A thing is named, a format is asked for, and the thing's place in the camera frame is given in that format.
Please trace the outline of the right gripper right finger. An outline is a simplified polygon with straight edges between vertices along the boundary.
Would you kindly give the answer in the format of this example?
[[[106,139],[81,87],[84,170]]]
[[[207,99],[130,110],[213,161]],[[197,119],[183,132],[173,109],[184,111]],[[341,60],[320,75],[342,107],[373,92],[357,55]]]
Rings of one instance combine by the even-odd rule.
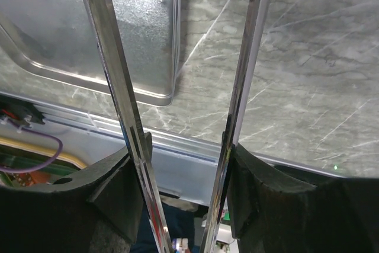
[[[274,167],[232,149],[227,191],[240,252],[377,252],[378,179]]]

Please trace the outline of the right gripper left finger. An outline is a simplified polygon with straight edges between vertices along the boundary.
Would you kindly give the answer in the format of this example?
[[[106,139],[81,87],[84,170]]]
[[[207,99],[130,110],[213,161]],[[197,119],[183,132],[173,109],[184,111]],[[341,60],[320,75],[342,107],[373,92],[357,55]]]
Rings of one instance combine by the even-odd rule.
[[[1,251],[128,252],[143,205],[126,148],[52,185],[1,187]]]

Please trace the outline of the metal tongs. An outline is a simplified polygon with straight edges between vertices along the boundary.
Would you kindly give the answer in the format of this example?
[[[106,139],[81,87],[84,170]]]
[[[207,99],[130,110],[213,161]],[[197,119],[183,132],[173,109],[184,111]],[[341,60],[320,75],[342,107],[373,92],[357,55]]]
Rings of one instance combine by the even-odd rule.
[[[249,0],[201,252],[213,252],[216,244],[229,185],[232,152],[238,144],[242,129],[269,1]],[[97,38],[102,67],[110,87],[124,140],[137,171],[157,249],[159,252],[171,252],[171,237],[153,172],[151,152],[147,146],[121,44],[113,2],[112,0],[83,0],[83,2]]]

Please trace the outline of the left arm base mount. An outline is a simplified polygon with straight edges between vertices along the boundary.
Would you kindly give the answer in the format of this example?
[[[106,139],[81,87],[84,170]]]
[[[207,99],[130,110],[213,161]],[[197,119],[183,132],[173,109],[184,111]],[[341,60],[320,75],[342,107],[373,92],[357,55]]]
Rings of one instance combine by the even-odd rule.
[[[44,124],[44,115],[29,102],[1,97],[1,116],[6,116],[18,123]]]

